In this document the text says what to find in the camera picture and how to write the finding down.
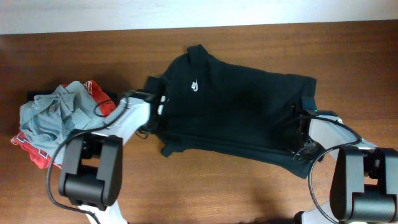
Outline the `black Nike t-shirt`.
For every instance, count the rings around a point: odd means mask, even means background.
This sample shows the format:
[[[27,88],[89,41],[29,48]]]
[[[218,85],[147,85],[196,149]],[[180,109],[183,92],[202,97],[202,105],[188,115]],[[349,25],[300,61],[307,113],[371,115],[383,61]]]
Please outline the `black Nike t-shirt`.
[[[163,156],[200,149],[308,175],[310,160],[294,154],[302,101],[314,97],[316,79],[229,64],[194,45],[160,81],[166,101],[154,134]]]

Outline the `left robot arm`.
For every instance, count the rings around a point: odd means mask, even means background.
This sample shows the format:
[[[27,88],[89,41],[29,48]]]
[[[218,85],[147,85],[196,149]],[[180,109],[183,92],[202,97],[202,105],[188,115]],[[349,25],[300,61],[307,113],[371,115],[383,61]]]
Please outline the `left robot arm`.
[[[129,91],[98,127],[74,131],[61,145],[64,151],[58,185],[70,210],[91,223],[126,223],[117,198],[123,180],[123,146],[150,120],[155,96]]]

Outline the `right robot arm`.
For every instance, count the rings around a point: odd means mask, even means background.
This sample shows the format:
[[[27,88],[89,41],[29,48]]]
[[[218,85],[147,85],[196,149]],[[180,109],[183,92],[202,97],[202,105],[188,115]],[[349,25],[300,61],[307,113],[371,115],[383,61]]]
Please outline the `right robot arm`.
[[[294,160],[310,161],[313,170],[331,154],[336,165],[330,199],[323,205],[313,191],[312,174],[308,175],[315,208],[298,212],[294,223],[397,222],[397,151],[367,142],[335,112],[318,110],[314,98],[301,98],[298,108],[297,133],[302,140]]]

